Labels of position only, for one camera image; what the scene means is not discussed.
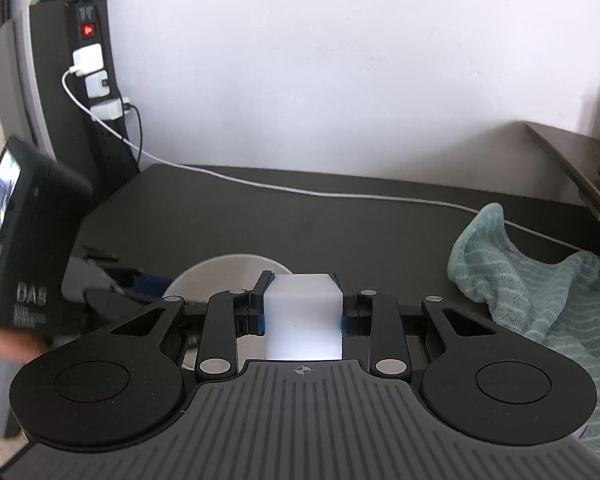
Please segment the person's left hand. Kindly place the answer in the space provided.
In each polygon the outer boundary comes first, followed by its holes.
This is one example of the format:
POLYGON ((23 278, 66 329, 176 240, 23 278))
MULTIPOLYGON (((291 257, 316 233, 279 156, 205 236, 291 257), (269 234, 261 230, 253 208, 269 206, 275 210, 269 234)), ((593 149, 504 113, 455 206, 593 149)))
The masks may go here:
POLYGON ((0 328, 0 359, 27 364, 46 351, 46 345, 31 335, 0 328))

